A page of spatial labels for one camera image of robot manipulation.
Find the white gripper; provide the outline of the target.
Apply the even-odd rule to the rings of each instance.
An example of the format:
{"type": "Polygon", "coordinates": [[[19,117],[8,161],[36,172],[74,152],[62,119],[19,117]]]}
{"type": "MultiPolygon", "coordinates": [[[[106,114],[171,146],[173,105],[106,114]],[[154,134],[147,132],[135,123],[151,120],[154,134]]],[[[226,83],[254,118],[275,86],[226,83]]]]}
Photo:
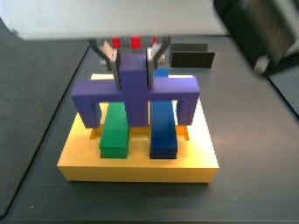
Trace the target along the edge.
{"type": "MultiPolygon", "coordinates": [[[[22,39],[90,39],[121,89],[119,51],[99,38],[229,33],[213,0],[0,0],[0,19],[22,39]]],[[[147,84],[171,44],[161,37],[146,50],[147,84]]]]}

